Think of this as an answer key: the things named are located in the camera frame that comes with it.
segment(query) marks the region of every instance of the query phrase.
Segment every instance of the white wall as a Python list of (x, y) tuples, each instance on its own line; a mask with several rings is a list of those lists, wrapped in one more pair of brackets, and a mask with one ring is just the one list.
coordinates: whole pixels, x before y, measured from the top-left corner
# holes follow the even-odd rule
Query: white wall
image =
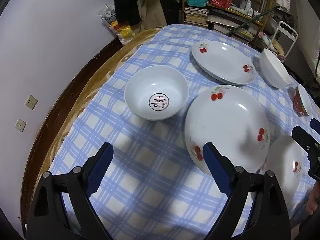
[[(0, 16), (0, 207), (22, 234), (20, 196), (35, 137), (66, 86), (114, 39), (96, 13), (113, 0), (10, 0)], [(24, 103), (38, 99), (32, 111)], [(15, 130), (20, 118), (27, 125)]]

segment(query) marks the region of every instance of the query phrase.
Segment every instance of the white plate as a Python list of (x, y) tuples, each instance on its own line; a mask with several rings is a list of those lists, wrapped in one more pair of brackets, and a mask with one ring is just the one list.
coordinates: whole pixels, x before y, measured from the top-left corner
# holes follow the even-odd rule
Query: white plate
[(271, 145), (260, 171), (260, 174), (268, 170), (275, 173), (288, 208), (292, 208), (292, 198), (301, 180), (303, 151), (291, 136), (281, 136)]
[(192, 102), (186, 117), (185, 140), (192, 160), (209, 176), (202, 158), (207, 142), (212, 142), (234, 166), (256, 172), (268, 153), (269, 123), (260, 104), (247, 92), (234, 86), (217, 86), (201, 92)]
[(191, 52), (199, 66), (220, 81), (245, 85), (255, 79), (256, 70), (251, 58), (228, 44), (199, 41), (192, 46)]

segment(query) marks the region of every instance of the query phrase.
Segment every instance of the electrical outlet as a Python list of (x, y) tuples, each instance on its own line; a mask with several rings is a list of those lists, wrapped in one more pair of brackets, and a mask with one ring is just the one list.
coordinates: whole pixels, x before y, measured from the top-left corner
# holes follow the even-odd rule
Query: electrical outlet
[(25, 105), (27, 107), (29, 107), (31, 110), (33, 110), (35, 108), (37, 102), (38, 102), (38, 100), (35, 99), (32, 95), (30, 95), (29, 98), (27, 99)]
[(22, 121), (21, 119), (18, 119), (15, 128), (18, 131), (23, 132), (26, 124), (27, 124), (26, 122)]

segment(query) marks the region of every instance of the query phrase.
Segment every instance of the white bowl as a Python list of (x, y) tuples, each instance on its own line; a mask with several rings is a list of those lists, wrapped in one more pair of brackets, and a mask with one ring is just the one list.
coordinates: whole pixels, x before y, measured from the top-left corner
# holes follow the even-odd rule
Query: white bowl
[(260, 171), (260, 174), (269, 170), (275, 173), (287, 208), (292, 208), (292, 199), (301, 180), (303, 151), (291, 136), (281, 136), (271, 145)]
[(129, 109), (146, 120), (169, 118), (183, 108), (189, 96), (185, 77), (170, 66), (155, 65), (135, 73), (124, 90)]
[(273, 52), (264, 49), (260, 56), (260, 67), (264, 80), (278, 89), (283, 89), (291, 84), (291, 78), (284, 65)]
[(294, 91), (293, 103), (300, 115), (307, 116), (312, 114), (312, 105), (309, 94), (301, 84), (298, 84)]

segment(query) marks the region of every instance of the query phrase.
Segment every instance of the plaid tablecloth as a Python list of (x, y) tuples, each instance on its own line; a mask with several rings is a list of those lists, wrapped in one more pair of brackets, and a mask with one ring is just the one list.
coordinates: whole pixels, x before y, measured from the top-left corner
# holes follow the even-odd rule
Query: plaid tablecloth
[[(259, 72), (259, 53), (241, 42), (195, 26), (167, 26), (142, 45), (100, 88), (74, 122), (50, 167), (54, 175), (67, 173), (74, 166), (82, 166), (104, 142), (113, 145), (112, 163), (90, 201), (114, 239), (203, 239), (224, 206), (226, 196), (214, 193), (217, 187), (214, 180), (194, 165), (182, 136), (185, 114), (192, 100), (201, 91), (220, 84), (190, 54), (192, 45), (203, 39), (239, 49), (252, 58)], [(188, 81), (190, 95), (177, 115), (150, 122), (126, 107), (124, 88), (138, 70), (159, 64), (178, 69)], [(292, 79), (292, 84), (295, 86), (297, 82)], [(290, 135), (296, 125), (320, 140), (309, 126), (311, 117), (299, 117), (293, 110), (292, 88), (275, 90), (257, 75), (254, 82), (242, 89), (265, 110), (271, 143), (281, 135)], [(312, 104), (313, 117), (318, 119), (316, 105)], [(290, 217), (314, 183), (308, 169), (305, 155)], [(68, 196), (64, 198), (68, 214), (76, 224)], [(242, 232), (249, 212), (250, 206), (246, 205), (235, 234)]]

